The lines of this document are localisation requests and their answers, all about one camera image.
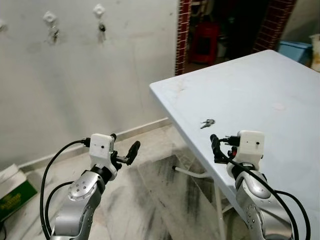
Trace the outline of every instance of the white wall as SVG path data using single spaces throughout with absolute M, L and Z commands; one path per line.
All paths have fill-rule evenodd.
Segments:
M 297 0 L 282 40 L 311 43 L 310 35 L 319 33 L 320 0 Z
M 174 75 L 177 9 L 177 0 L 1 0 L 0 169 L 163 118 L 148 86 Z M 55 46 L 48 10 L 59 18 Z

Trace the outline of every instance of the red plastic stool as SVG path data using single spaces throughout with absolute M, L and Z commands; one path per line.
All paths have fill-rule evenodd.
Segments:
M 195 28 L 189 62 L 214 64 L 217 56 L 218 36 L 219 25 L 217 23 L 199 23 Z

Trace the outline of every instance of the white baseboard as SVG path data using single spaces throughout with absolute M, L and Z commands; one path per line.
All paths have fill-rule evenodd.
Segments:
M 153 122 L 149 122 L 147 124 L 126 130 L 126 131 L 122 131 L 119 133 L 116 133 L 116 141 L 121 141 L 124 139 L 128 139 L 131 138 L 133 136 L 136 136 L 138 134 L 143 134 L 146 132 L 149 132 L 151 130 L 157 129 L 157 128 L 161 128 L 164 127 L 166 125 L 171 124 L 170 120 L 168 118 L 163 118 L 157 121 L 153 121 Z M 55 163 L 69 159 L 69 158 L 73 158 L 76 157 L 78 155 L 87 153 L 89 151 L 88 147 L 84 147 L 84 146 L 76 146 L 76 147 L 71 147 L 69 149 L 66 149 L 64 152 L 62 152 L 59 155 L 59 158 L 56 159 Z M 54 154 L 48 155 L 48 156 L 44 156 L 41 157 L 39 159 L 24 163 L 19 165 L 18 167 L 23 171 L 23 172 L 29 172 L 35 169 L 39 169 L 39 168 L 43 168 L 45 166 L 47 166 L 47 164 L 49 163 L 49 161 L 54 157 Z

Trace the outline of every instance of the blue plastic container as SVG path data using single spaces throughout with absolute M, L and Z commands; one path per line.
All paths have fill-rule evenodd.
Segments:
M 281 41 L 278 53 L 305 65 L 312 59 L 312 45 L 304 42 Z

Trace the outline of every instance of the red brick doorframe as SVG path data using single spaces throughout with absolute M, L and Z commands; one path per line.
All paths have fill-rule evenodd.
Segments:
M 175 75 L 184 73 L 187 62 L 187 41 L 192 0 L 180 0 L 178 13 L 178 31 L 175 53 Z

